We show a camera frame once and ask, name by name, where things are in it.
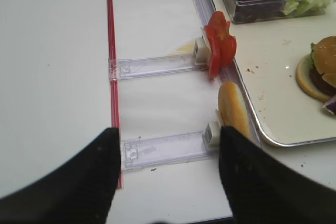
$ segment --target tomato slice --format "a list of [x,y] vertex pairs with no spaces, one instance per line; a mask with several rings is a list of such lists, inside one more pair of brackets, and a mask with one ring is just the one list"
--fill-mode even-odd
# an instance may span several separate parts
[[237,40],[235,37],[229,35],[223,41],[221,41],[221,53],[220,53],[220,66],[225,68],[230,65],[236,55]]
[[224,17],[224,13],[216,11],[210,18],[208,23],[209,26],[218,28],[218,27],[226,27],[227,21]]
[[208,64],[209,77],[215,78],[220,67],[227,67],[235,58],[237,50],[236,38],[229,33],[230,22],[222,12],[215,12],[208,25],[204,26],[212,54]]
[[213,40],[213,49],[211,52],[210,62],[208,65],[208,74],[210,79],[214,79],[219,74],[219,63],[220,63],[220,49],[219,49],[219,43],[218,40]]

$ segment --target food tray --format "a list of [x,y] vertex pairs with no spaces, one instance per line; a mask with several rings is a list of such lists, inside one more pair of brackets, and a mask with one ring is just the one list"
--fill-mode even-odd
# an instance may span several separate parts
[[[212,3],[228,17],[222,0]],[[262,139],[285,147],[336,140],[336,119],[295,79],[310,44],[336,35],[335,4],[323,16],[232,24],[230,30],[238,41],[236,66],[244,95]]]

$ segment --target burger patty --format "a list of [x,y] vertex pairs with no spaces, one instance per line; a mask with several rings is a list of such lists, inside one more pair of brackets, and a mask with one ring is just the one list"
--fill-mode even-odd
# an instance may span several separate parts
[[329,95],[331,97],[336,94],[336,88],[322,79],[323,74],[318,73],[315,66],[312,69],[310,69],[309,76],[310,76],[312,83],[314,83],[314,85],[322,93]]

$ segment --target table surface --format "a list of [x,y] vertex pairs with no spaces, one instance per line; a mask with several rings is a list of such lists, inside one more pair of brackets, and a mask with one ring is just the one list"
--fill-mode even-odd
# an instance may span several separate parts
[[[111,115],[106,0],[0,4],[5,10],[0,13],[4,197],[74,156],[111,125]],[[114,0],[114,11],[118,58],[166,55],[201,36],[192,0]],[[121,137],[202,130],[214,119],[217,91],[218,84],[209,84],[200,72],[121,82]],[[336,143],[264,149],[336,188]],[[183,223],[230,215],[212,159],[125,174],[108,223]]]

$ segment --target bread roll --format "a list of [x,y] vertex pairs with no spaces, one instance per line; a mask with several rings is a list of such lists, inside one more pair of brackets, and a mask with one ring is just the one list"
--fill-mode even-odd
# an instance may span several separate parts
[[224,82],[219,88],[218,110],[225,126],[233,126],[250,139],[250,128],[243,95],[237,84]]

